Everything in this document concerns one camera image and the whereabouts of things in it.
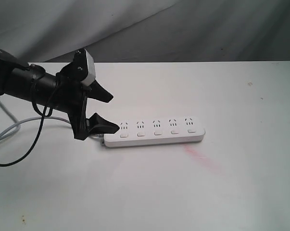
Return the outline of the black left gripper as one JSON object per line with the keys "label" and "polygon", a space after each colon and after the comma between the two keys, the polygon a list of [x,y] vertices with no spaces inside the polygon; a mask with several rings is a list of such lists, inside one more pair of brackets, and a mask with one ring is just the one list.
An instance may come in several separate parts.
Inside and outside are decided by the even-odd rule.
{"label": "black left gripper", "polygon": [[120,128],[97,113],[86,118],[87,97],[100,102],[109,103],[113,99],[105,88],[96,80],[84,89],[81,81],[86,68],[82,64],[71,62],[56,73],[58,92],[55,96],[56,109],[68,116],[74,138],[85,140],[89,135],[115,134]]}

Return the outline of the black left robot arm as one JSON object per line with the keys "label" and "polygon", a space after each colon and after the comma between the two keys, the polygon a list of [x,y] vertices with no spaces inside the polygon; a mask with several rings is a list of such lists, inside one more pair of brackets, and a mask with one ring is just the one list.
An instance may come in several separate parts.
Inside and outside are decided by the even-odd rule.
{"label": "black left robot arm", "polygon": [[67,113],[77,140],[119,130],[118,125],[97,113],[86,117],[88,99],[108,103],[113,95],[97,82],[94,59],[84,48],[77,50],[72,62],[55,75],[0,49],[0,96],[4,94],[31,102],[35,110],[43,105]]}

